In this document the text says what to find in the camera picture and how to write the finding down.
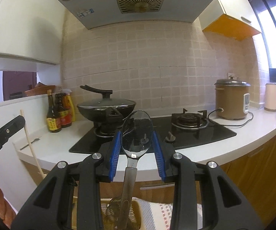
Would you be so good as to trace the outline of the person's left hand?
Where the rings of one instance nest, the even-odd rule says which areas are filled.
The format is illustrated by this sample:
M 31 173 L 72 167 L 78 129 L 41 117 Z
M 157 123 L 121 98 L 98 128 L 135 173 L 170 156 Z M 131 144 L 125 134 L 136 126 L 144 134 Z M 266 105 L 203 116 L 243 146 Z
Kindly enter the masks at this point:
M 9 202 L 5 199 L 4 194 L 0 189 L 0 219 L 10 229 L 15 217 L 16 212 L 13 210 Z

